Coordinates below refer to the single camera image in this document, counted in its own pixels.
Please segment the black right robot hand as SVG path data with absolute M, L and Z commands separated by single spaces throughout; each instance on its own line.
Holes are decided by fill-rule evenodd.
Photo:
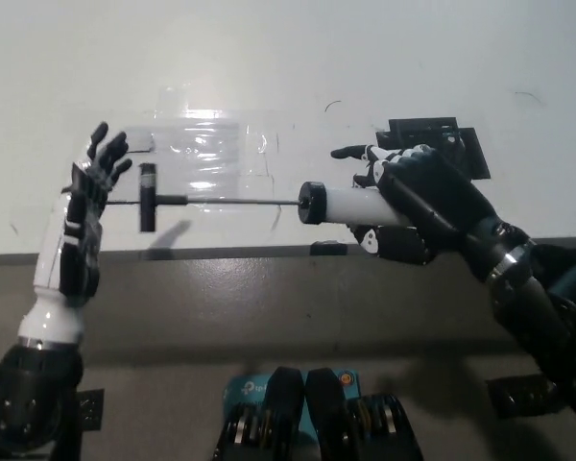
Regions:
M 409 221 L 406 228 L 355 226 L 350 230 L 371 255 L 413 265 L 457 253 L 481 282 L 501 263 L 514 264 L 533 246 L 520 228 L 503 221 L 488 199 L 437 150 L 421 144 L 406 150 L 373 145 L 331 152 L 337 159 L 368 164 L 353 182 L 375 188 Z

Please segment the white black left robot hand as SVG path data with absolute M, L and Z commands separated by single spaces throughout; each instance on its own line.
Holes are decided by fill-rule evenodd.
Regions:
M 106 140 L 107 135 L 108 124 L 101 122 L 52 207 L 36 262 L 36 300 L 17 333 L 28 348 L 75 348 L 82 342 L 83 308 L 100 279 L 101 217 L 108 195 L 132 166 L 127 135 Z

